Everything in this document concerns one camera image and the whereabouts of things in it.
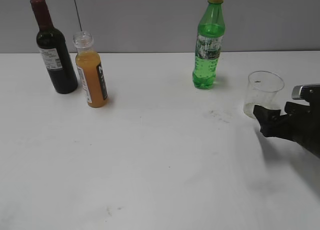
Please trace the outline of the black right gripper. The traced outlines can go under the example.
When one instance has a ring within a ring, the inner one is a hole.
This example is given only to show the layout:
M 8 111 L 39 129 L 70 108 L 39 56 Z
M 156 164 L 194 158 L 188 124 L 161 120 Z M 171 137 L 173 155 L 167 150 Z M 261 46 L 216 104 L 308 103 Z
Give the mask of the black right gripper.
M 320 118 L 314 114 L 312 105 L 286 102 L 284 110 L 286 115 L 281 115 L 280 109 L 254 106 L 253 114 L 260 125 L 262 135 L 296 142 L 319 158 Z

